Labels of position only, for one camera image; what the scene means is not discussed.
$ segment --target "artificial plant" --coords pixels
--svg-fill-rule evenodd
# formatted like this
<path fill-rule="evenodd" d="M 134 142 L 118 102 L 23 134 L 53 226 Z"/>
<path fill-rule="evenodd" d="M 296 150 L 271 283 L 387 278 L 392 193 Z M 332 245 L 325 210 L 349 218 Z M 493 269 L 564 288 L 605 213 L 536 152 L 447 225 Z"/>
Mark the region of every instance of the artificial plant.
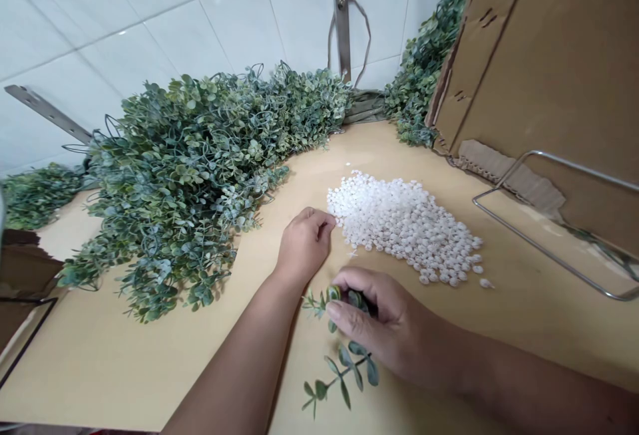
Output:
<path fill-rule="evenodd" d="M 424 119 L 446 54 L 453 46 L 466 0 L 441 0 L 437 10 L 406 43 L 401 70 L 386 85 L 385 112 L 396 122 L 399 139 L 410 146 L 433 147 L 437 137 Z"/>
<path fill-rule="evenodd" d="M 0 181 L 7 206 L 6 228 L 36 230 L 47 225 L 80 190 L 82 172 L 51 162 Z"/>
<path fill-rule="evenodd" d="M 321 319 L 322 315 L 326 312 L 326 304 L 333 300 L 341 300 L 342 296 L 341 289 L 337 285 L 330 285 L 326 289 L 326 298 L 324 298 L 323 292 L 319 295 L 319 301 L 315 300 L 313 298 L 313 292 L 309 289 L 308 294 L 302 297 L 302 300 L 304 301 L 302 303 L 302 309 L 312 311 L 317 318 Z M 364 313 L 370 315 L 371 311 L 369 305 L 361 292 L 349 290 L 346 295 L 346 301 L 350 305 L 353 305 L 354 307 L 362 310 Z M 335 330 L 337 330 L 337 326 L 333 321 L 328 321 L 328 330 L 330 333 L 334 333 Z M 349 352 L 361 358 L 357 362 L 353 362 Z M 359 391 L 363 392 L 364 383 L 359 371 L 359 366 L 363 363 L 366 364 L 366 377 L 368 379 L 368 383 L 372 386 L 377 386 L 379 384 L 377 365 L 373 362 L 373 359 L 371 359 L 370 352 L 357 342 L 348 342 L 348 349 L 346 349 L 342 343 L 339 343 L 337 346 L 337 358 L 345 367 L 345 370 L 340 371 L 333 359 L 327 355 L 324 356 L 324 360 L 328 364 L 328 367 L 335 374 L 335 377 L 330 382 L 326 383 L 322 380 L 316 380 L 314 384 L 315 390 L 313 390 L 313 387 L 309 382 L 304 382 L 304 392 L 306 392 L 310 399 L 302 406 L 302 410 L 305 410 L 312 404 L 313 419 L 315 419 L 318 401 L 326 400 L 328 398 L 328 390 L 337 382 L 339 382 L 339 389 L 344 399 L 344 403 L 346 403 L 349 410 L 351 409 L 351 397 L 348 394 L 348 388 L 346 387 L 344 376 L 349 372 L 352 372 Z"/>
<path fill-rule="evenodd" d="M 288 172 L 282 162 L 341 126 L 348 87 L 329 70 L 282 63 L 267 80 L 247 68 L 145 88 L 88 148 L 101 182 L 89 213 L 104 218 L 102 231 L 65 261 L 60 284 L 97 289 L 101 273 L 133 260 L 120 292 L 146 323 L 175 308 L 182 289 L 193 311 L 213 302 L 235 234 L 258 225 L 259 203 Z"/>

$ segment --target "pile of white beads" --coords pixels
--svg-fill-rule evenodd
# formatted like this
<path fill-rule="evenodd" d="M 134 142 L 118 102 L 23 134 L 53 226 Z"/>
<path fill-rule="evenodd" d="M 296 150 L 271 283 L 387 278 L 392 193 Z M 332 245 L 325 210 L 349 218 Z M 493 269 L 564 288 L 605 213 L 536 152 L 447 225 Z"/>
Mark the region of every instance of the pile of white beads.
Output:
<path fill-rule="evenodd" d="M 385 251 L 419 272 L 419 281 L 457 287 L 466 272 L 482 273 L 481 255 L 471 255 L 483 241 L 441 206 L 417 181 L 391 182 L 354 170 L 341 186 L 328 190 L 328 212 L 343 228 L 345 243 Z"/>

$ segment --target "metal wire frame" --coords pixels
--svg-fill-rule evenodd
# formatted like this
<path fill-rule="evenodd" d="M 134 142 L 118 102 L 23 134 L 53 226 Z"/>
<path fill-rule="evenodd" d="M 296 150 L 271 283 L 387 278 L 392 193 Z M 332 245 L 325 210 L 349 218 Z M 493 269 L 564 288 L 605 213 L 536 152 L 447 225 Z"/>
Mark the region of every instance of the metal wire frame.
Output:
<path fill-rule="evenodd" d="M 569 263 L 567 263 L 564 260 L 562 260 L 559 257 L 557 257 L 555 254 L 550 252 L 548 249 L 546 249 L 545 247 L 543 247 L 539 243 L 535 242 L 530 237 L 528 237 L 527 235 L 525 235 L 524 233 L 519 231 L 517 228 L 513 227 L 511 224 L 506 222 L 504 219 L 499 217 L 497 214 L 495 214 L 494 212 L 492 212 L 491 210 L 489 210 L 485 206 L 482 206 L 479 203 L 479 200 L 482 197 L 485 197 L 485 196 L 487 196 L 487 195 L 489 195 L 489 194 L 491 194 L 491 193 L 493 193 L 495 191 L 500 190 L 501 187 L 506 182 L 506 180 L 517 170 L 517 168 L 519 168 L 519 166 L 521 166 L 521 164 L 523 164 L 524 160 L 526 160 L 526 158 L 528 158 L 529 156 L 541 156 L 543 158 L 550 159 L 552 161 L 558 162 L 559 164 L 563 164 L 565 166 L 568 166 L 568 167 L 570 167 L 572 169 L 575 169 L 575 170 L 578 170 L 578 171 L 581 171 L 581 172 L 585 172 L 586 174 L 590 174 L 591 176 L 603 179 L 603 180 L 605 180 L 607 182 L 610 182 L 611 184 L 616 184 L 617 186 L 622 186 L 622 187 L 624 187 L 626 189 L 629 189 L 629 190 L 632 190 L 634 192 L 639 192 L 639 186 L 637 184 L 633 184 L 631 182 L 627 182 L 627 181 L 624 181 L 624 180 L 609 176 L 608 174 L 604 174 L 602 172 L 587 168 L 586 166 L 582 166 L 580 164 L 575 164 L 574 162 L 571 162 L 569 160 L 560 158 L 560 157 L 555 156 L 553 154 L 549 154 L 547 152 L 543 152 L 543 151 L 540 151 L 540 150 L 531 150 L 531 151 L 528 151 L 528 152 L 525 152 L 524 154 L 522 154 L 521 157 L 517 161 L 515 161 L 513 163 L 513 165 L 506 171 L 506 174 L 504 174 L 502 176 L 502 178 L 497 182 L 497 185 L 495 185 L 494 188 L 484 192 L 483 194 L 479 194 L 478 196 L 475 196 L 473 198 L 473 203 L 478 208 L 482 209 L 486 214 L 491 216 L 493 219 L 495 219 L 499 223 L 505 225 L 507 228 L 509 228 L 511 231 L 515 232 L 519 237 L 524 239 L 526 242 L 531 244 L 533 247 L 535 247 L 539 251 L 543 252 L 546 256 L 548 256 L 549 258 L 551 258 L 552 260 L 557 262 L 564 269 L 566 269 L 567 271 L 571 272 L 573 275 L 576 275 L 577 277 L 579 277 L 579 279 L 583 280 L 589 286 L 591 286 L 592 288 L 594 288 L 598 292 L 602 293 L 606 297 L 609 297 L 609 298 L 611 298 L 613 300 L 621 301 L 621 302 L 628 302 L 628 301 L 634 300 L 637 297 L 639 297 L 639 286 L 637 286 L 637 287 L 635 287 L 635 288 L 633 288 L 633 289 L 631 289 L 631 290 L 629 290 L 627 292 L 621 293 L 619 295 L 615 295 L 615 294 L 613 294 L 611 292 L 608 292 L 601 285 L 597 284 L 597 282 L 595 282 L 592 279 L 590 279 L 589 277 L 585 276 L 583 273 L 581 273 L 580 271 L 575 269 Z"/>
<path fill-rule="evenodd" d="M 53 307 L 55 307 L 55 304 L 57 301 L 58 301 L 58 297 L 51 297 L 49 299 L 16 299 L 12 297 L 0 297 L 0 303 L 30 303 L 30 304 L 34 304 L 34 306 L 36 307 L 49 304 L 49 306 L 47 307 L 47 311 L 42 316 L 42 318 L 38 321 L 38 325 L 35 326 L 35 328 L 33 329 L 33 332 L 29 335 L 27 342 L 25 342 L 22 349 L 20 349 L 20 352 L 18 353 L 18 355 L 15 357 L 15 359 L 13 359 L 13 362 L 11 363 L 9 370 L 7 370 L 5 375 L 2 377 L 2 380 L 0 380 L 0 390 L 2 389 L 4 384 L 7 382 L 7 379 L 9 378 L 9 375 L 11 375 L 11 373 L 13 372 L 13 369 L 15 368 L 15 366 L 18 365 L 18 362 L 20 361 L 22 356 L 25 354 L 25 352 L 29 348 L 29 345 L 31 345 L 31 342 L 35 338 L 36 334 L 38 333 L 42 325 L 47 320 L 47 317 L 53 310 Z"/>

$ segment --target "tan tabletop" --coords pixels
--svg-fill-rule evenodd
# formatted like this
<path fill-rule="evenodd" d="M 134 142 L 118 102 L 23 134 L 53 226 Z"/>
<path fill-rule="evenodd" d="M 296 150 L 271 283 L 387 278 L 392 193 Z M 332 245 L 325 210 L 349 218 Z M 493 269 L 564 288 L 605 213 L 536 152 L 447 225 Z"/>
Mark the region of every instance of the tan tabletop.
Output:
<path fill-rule="evenodd" d="M 394 126 L 385 122 L 350 127 L 331 137 L 329 150 L 296 156 L 289 165 L 288 181 L 274 194 L 275 201 L 260 210 L 262 229 L 242 236 L 233 275 L 219 300 L 197 313 L 177 308 L 141 325 L 122 315 L 126 299 L 114 294 L 118 284 L 113 279 L 124 267 L 111 270 L 97 293 L 70 292 L 0 390 L 0 420 L 159 431 L 272 270 L 283 228 L 305 206 L 325 209 L 327 189 L 339 186 L 352 169 L 378 179 L 422 182 L 438 204 L 484 239 L 483 277 L 496 289 L 482 289 L 473 273 L 457 289 L 424 287 L 405 261 L 384 253 L 360 248 L 350 259 L 351 248 L 336 229 L 331 254 L 311 282 L 316 293 L 342 265 L 384 270 L 454 323 L 639 390 L 639 301 L 605 298 L 484 214 L 471 199 L 487 189 L 486 183 L 431 151 L 398 143 Z M 83 201 L 78 197 L 58 222 L 43 230 L 43 245 L 53 255 L 69 256 L 71 248 L 99 229 L 99 220 L 82 211 Z M 510 197 L 493 194 L 485 203 L 608 288 L 632 286 L 587 244 Z M 383 369 L 379 386 L 365 382 L 363 393 L 347 377 L 352 412 L 331 392 L 318 405 L 314 422 L 310 412 L 301 411 L 307 398 L 302 385 L 331 379 L 323 356 L 335 354 L 335 336 L 326 323 L 300 313 L 271 433 L 506 432 L 464 402 L 424 394 Z"/>

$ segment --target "tiled wall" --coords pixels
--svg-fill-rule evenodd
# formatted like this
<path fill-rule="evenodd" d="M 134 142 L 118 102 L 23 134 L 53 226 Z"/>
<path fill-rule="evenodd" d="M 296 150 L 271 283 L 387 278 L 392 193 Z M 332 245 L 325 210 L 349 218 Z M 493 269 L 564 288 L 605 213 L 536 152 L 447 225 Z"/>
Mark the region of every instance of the tiled wall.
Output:
<path fill-rule="evenodd" d="M 323 68 L 333 11 L 333 0 L 0 1 L 0 86 L 32 88 L 87 130 L 102 128 L 105 113 L 118 117 L 121 98 L 146 79 L 166 85 L 183 73 L 270 70 L 280 60 L 296 71 Z M 373 35 L 360 87 L 383 88 L 438 0 L 358 1 Z M 356 78 L 367 33 L 350 14 Z M 0 123 L 0 174 L 80 157 L 60 147 L 74 139 L 3 90 Z"/>

